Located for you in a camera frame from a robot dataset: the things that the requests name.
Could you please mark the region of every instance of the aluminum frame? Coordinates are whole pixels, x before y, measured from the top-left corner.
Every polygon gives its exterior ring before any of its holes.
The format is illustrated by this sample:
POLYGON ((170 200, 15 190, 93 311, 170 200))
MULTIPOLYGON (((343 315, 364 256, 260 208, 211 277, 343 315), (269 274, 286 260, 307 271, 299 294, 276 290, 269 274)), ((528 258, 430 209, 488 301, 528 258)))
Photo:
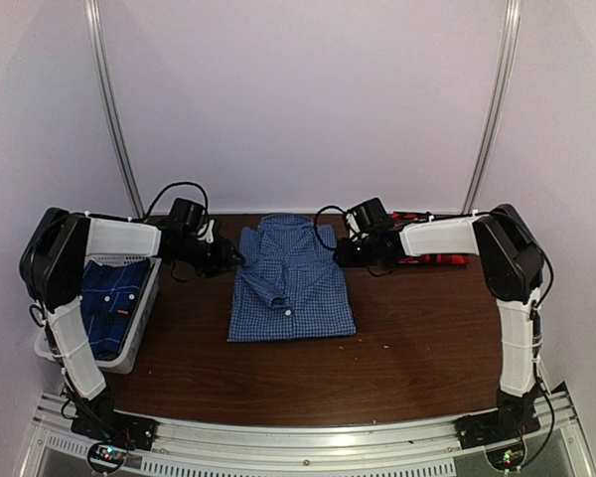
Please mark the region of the aluminum frame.
MULTIPOLYGON (((551 401, 555 428, 564 432, 576 477, 595 477, 569 394, 557 393, 551 401)), ((81 456, 91 444, 87 438, 71 433, 71 423, 60 414, 64 402, 64 397, 42 395, 29 434, 30 445, 23 453, 17 475, 38 475, 47 448, 81 456), (64 447, 59 448, 59 441, 64 442, 64 447)), ((549 408, 540 398, 535 409, 541 430, 532 435, 544 435, 551 422, 549 408)), ((69 405, 66 415, 74 413, 75 408, 69 405)), ((185 475, 184 472, 192 469, 197 475, 214 472, 215 476, 234 477, 296 472, 319 477, 387 476, 389 472, 392 476, 394 469, 449 465, 456 457, 482 452, 482 448, 461 449, 454 427, 458 417, 337 427, 235 426, 153 417, 158 426, 152 451, 131 452, 126 469, 141 475, 176 475, 177 469, 180 475, 185 475), (160 473, 163 468, 168 470, 167 474, 160 473)))

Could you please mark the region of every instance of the vent grille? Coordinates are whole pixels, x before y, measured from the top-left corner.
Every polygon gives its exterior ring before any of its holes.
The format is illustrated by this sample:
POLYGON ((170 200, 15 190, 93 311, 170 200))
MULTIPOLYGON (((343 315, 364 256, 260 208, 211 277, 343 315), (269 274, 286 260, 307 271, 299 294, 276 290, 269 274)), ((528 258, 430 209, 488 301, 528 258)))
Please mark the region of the vent grille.
POLYGON ((146 259, 140 255, 90 255, 88 258, 100 265, 108 266, 126 266, 146 259))
POLYGON ((64 454, 74 455, 75 457, 86 457, 88 448, 83 442, 80 442, 70 437, 64 437, 63 435, 50 434, 47 442, 49 448, 59 450, 64 454))
MULTIPOLYGON (((151 477, 279 477, 283 474, 295 475, 295 472, 256 472, 241 473, 233 470, 206 470, 199 466, 165 462, 151 457, 144 457, 141 465, 144 475, 151 477)), ((452 459, 443 459, 426 464, 406 465, 388 471, 365 473, 331 473, 314 472, 309 475, 327 477, 456 477, 455 464, 452 459)))

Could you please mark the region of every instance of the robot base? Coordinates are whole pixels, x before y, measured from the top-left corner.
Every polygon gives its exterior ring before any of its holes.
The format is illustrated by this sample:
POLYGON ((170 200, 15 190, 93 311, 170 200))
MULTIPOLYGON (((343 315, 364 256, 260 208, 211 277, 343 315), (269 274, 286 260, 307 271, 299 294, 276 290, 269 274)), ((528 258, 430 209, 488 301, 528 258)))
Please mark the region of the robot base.
MULTIPOLYGON (((147 417, 116 412, 114 414, 114 423, 116 428, 128 430, 130 442, 136 449, 152 449, 157 421, 147 417)), ((71 432, 84 435, 90 439, 99 440, 101 438, 99 427, 93 426, 87 418, 76 418, 71 424, 71 432)))
MULTIPOLYGON (((534 407, 531 408, 529 418, 523 421, 523 434, 530 434, 540 430, 538 418, 532 417, 533 415, 534 407)), ((498 410, 483 414, 465 415, 455 421, 455 426, 459 434, 459 443, 464 450, 520 437, 518 430, 514 435, 502 435, 499 432, 498 410)))

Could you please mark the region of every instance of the blue plaid shirt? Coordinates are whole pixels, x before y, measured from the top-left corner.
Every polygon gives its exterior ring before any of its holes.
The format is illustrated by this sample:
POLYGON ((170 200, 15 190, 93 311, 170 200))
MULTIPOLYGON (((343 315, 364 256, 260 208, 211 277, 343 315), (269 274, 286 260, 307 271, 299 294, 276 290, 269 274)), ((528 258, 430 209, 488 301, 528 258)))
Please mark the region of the blue plaid shirt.
POLYGON ((150 260, 127 266, 100 265, 90 261, 81 285, 81 321, 95 358, 114 360, 139 303, 150 260))
MULTIPOLYGON (((331 226, 320 236, 336 245, 331 226)), ((245 228, 236 274, 229 341, 274 341, 356 333, 345 275, 302 216, 270 216, 245 228)))

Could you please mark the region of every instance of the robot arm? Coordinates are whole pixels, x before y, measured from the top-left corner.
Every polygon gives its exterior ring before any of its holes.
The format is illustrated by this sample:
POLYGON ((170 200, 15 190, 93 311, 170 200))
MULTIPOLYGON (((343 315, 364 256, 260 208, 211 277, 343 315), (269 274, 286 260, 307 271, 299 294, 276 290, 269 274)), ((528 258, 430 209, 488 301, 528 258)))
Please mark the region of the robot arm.
MULTIPOLYGON (((210 219, 204 206, 183 199, 175 200, 168 217, 156 225, 48 209, 27 245, 20 274, 29 295, 47 318, 50 348, 56 350, 56 360, 63 365, 67 382, 80 404, 74 431, 94 438, 101 438, 102 427, 111 431, 122 428, 125 435, 133 437, 151 433, 152 427, 145 426, 146 430, 134 431, 132 425, 139 419, 119 422, 88 343, 79 295, 84 261, 92 255, 184 261, 195 267, 197 276, 205 277, 243 264, 244 258, 227 238, 219 235, 219 224, 210 219)), ((144 444, 144 448, 149 448, 150 442, 144 444)))
POLYGON ((381 263, 393 268, 404 257, 423 254, 481 257, 502 323, 503 370, 494 431, 515 436, 529 423, 538 391, 534 366, 541 342, 543 268, 542 250, 515 208, 503 205, 470 216, 421 215, 407 220, 406 215, 388 214, 379 199, 371 199, 348 210, 345 224, 350 236, 338 241, 334 255, 340 266, 381 263))

